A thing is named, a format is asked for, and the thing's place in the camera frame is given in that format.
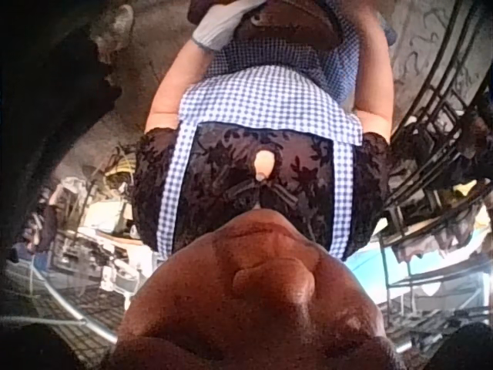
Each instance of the black lace fabric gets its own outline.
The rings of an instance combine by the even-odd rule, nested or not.
[[[143,242],[156,249],[163,185],[176,131],[154,129],[137,152],[133,213]],[[204,123],[195,135],[183,179],[174,251],[256,205],[282,213],[301,233],[330,249],[334,218],[332,141],[287,130]],[[378,222],[387,191],[387,143],[364,134],[354,147],[354,197],[350,242],[344,259],[363,247]],[[268,179],[257,181],[260,150],[275,156]]]

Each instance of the concrete floor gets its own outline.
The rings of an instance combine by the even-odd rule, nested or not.
[[[454,0],[382,0],[381,12],[398,33],[391,48],[394,70],[395,114],[398,124],[421,88],[441,45]],[[112,79],[123,90],[116,108],[101,119],[69,151],[54,175],[81,177],[81,166],[97,167],[118,143],[136,142],[143,130],[158,82],[169,68],[193,27],[186,20],[188,1],[135,0],[128,2],[135,12],[128,47],[112,57]],[[112,8],[124,4],[114,0]],[[450,46],[433,83],[438,83],[460,32],[468,0],[458,17]],[[115,11],[106,16],[111,18]],[[475,40],[468,62],[454,87],[469,102],[491,61],[491,19]]]

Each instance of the hand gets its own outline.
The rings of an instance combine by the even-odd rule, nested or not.
[[[203,17],[192,40],[205,49],[220,51],[230,43],[241,18],[266,0],[238,0],[228,5],[214,5]]]

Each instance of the brown leather item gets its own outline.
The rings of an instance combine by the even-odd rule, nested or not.
[[[191,0],[188,20],[197,25],[212,5],[233,1]],[[284,39],[320,51],[330,51],[343,40],[337,17],[324,0],[267,0],[265,5],[246,15],[234,37]]]

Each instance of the blue gingham dress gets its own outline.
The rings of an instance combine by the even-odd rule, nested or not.
[[[344,42],[329,53],[274,39],[231,42],[216,55],[207,77],[186,92],[159,213],[156,239],[163,259],[173,252],[179,194],[196,128],[208,122],[333,140],[333,237],[325,247],[333,257],[343,257],[350,235],[353,146],[361,145],[362,129],[359,119],[339,106],[354,88],[359,50],[352,27],[342,18],[340,23]]]

